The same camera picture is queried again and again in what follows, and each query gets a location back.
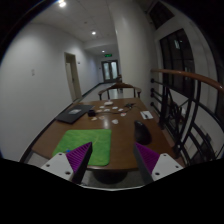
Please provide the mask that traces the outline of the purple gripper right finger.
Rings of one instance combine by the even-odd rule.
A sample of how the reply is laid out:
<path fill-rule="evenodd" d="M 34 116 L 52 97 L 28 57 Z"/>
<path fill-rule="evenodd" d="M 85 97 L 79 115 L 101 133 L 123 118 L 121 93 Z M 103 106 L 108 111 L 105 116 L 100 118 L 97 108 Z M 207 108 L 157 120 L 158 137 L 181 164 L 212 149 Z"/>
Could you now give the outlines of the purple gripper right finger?
<path fill-rule="evenodd" d="M 145 185 L 182 169 L 167 153 L 158 154 L 139 143 L 134 144 L 133 153 Z"/>

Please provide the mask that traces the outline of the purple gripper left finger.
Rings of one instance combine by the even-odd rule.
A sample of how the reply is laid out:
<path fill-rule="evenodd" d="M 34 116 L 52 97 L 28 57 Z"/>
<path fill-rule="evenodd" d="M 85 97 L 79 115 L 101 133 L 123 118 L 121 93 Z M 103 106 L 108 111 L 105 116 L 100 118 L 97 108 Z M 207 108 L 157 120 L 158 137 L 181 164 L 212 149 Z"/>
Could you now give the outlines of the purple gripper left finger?
<path fill-rule="evenodd" d="M 42 169 L 75 184 L 80 184 L 92 154 L 92 143 L 86 143 L 70 152 L 59 152 Z"/>

